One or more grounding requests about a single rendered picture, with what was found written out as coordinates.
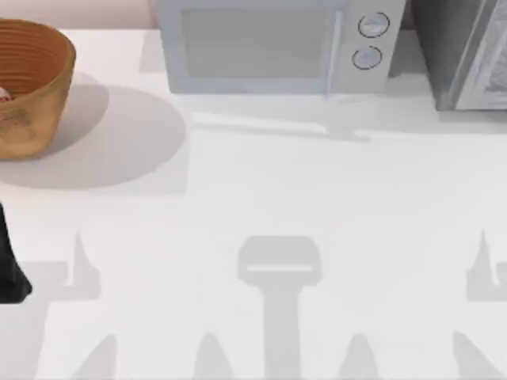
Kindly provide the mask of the microwave oven door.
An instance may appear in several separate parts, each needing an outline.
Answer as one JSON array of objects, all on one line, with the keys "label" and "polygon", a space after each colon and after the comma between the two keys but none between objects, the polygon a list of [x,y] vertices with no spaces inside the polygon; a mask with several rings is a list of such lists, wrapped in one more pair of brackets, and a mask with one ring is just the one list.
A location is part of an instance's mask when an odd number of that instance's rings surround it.
[{"label": "microwave oven door", "polygon": [[335,13],[347,0],[154,0],[170,90],[326,91]]}]

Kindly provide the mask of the microwave knob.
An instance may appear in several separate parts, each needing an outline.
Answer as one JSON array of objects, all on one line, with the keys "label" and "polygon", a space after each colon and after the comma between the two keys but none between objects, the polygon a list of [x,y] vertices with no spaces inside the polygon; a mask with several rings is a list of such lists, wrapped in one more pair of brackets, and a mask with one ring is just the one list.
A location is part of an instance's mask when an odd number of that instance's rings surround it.
[{"label": "microwave knob", "polygon": [[358,70],[371,70],[383,61],[383,53],[374,46],[356,50],[352,55],[352,63]]},{"label": "microwave knob", "polygon": [[358,23],[360,34],[366,38],[382,36],[390,27],[390,19],[385,13],[370,13],[363,16]]}]

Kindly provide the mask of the grey cabinet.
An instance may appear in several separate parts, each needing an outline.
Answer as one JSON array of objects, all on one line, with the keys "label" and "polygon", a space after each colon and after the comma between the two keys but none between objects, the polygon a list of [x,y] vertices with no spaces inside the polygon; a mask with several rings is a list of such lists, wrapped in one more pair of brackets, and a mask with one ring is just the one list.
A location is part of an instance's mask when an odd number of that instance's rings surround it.
[{"label": "grey cabinet", "polygon": [[439,111],[507,111],[507,0],[411,0]]}]

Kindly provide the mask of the pale microwave oven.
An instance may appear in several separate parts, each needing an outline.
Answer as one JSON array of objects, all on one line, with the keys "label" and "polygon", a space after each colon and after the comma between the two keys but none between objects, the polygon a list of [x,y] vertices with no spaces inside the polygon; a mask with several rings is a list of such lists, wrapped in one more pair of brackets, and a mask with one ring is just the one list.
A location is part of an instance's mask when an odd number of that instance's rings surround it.
[{"label": "pale microwave oven", "polygon": [[[342,93],[374,93],[384,88],[406,7],[406,0],[347,1],[348,8],[334,71],[333,92],[330,96]],[[358,30],[360,19],[367,14],[378,12],[389,17],[389,29],[377,38],[362,36]],[[352,55],[356,50],[368,46],[380,49],[383,61],[371,70],[358,70],[352,63]]]}]

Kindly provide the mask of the wooden basket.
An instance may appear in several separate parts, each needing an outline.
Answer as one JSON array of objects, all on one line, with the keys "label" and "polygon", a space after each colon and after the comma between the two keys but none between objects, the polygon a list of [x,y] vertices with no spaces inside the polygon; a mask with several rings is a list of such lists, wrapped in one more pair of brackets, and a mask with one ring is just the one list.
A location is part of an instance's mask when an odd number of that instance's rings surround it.
[{"label": "wooden basket", "polygon": [[46,150],[55,137],[74,74],[76,49],[59,30],[0,18],[0,160]]}]

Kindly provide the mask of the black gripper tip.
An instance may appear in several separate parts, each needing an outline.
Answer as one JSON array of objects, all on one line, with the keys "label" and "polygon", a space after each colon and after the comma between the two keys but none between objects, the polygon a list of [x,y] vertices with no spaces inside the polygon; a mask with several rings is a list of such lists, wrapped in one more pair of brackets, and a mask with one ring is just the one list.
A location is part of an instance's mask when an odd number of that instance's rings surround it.
[{"label": "black gripper tip", "polygon": [[32,293],[32,284],[13,253],[2,204],[0,203],[0,304],[20,304]]}]

